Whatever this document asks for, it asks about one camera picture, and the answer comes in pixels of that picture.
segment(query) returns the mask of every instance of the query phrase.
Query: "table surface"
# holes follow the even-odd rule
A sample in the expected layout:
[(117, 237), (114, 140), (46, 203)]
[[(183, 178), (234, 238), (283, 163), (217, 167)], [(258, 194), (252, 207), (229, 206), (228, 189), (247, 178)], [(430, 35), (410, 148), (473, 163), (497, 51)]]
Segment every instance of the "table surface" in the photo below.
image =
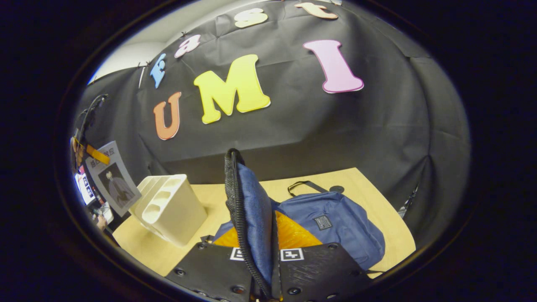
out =
[[(386, 271), (416, 250), (414, 239), (403, 219), (384, 196), (356, 168), (328, 172), (317, 175), (278, 179), (260, 182), (267, 194), (277, 202), (283, 202), (291, 196), (287, 187), (297, 181), (312, 181), (329, 189), (334, 185), (345, 188), (344, 195), (362, 206), (367, 211), (369, 220), (384, 235), (386, 251), (384, 258), (371, 270)], [(130, 216), (113, 233), (114, 238), (126, 252), (161, 276), (166, 276), (175, 265), (190, 251), (200, 237), (215, 235), (220, 225), (229, 221), (226, 208), (226, 193), (223, 184), (191, 185), (196, 196), (207, 211), (207, 219), (183, 247), (164, 241), (144, 228), (138, 219)], [(299, 185), (293, 193), (318, 193), (314, 189)], [(369, 274), (374, 278), (380, 275)]]

